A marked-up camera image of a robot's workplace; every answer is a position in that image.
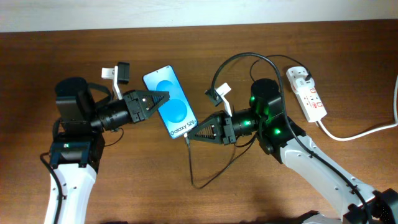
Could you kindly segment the blue Galaxy smartphone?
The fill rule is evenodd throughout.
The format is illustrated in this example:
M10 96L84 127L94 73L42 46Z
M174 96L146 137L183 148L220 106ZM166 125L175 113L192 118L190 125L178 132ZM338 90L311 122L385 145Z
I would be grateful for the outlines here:
M179 138L197 125L196 116L171 65L143 76L150 91L167 91L169 100L159 109L159 115L172 139Z

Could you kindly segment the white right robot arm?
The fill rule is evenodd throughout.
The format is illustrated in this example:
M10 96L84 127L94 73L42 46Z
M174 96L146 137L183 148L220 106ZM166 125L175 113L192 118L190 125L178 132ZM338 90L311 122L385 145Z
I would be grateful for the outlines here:
M335 209L342 223L397 223L397 192L383 192L345 171L314 143L285 113L284 100L274 80L263 78L251 86L250 107L228 114L218 111L185 134L186 141L244 144L258 141L261 149L302 176Z

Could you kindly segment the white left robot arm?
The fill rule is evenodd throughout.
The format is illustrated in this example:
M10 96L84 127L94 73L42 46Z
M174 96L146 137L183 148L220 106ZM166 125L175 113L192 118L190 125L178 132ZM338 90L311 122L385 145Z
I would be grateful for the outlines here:
M84 223L106 143L105 131L149 119L170 98L167 91L131 90L115 98L109 88L82 77L55 87L60 117L50 149L40 160L50 173L45 223Z

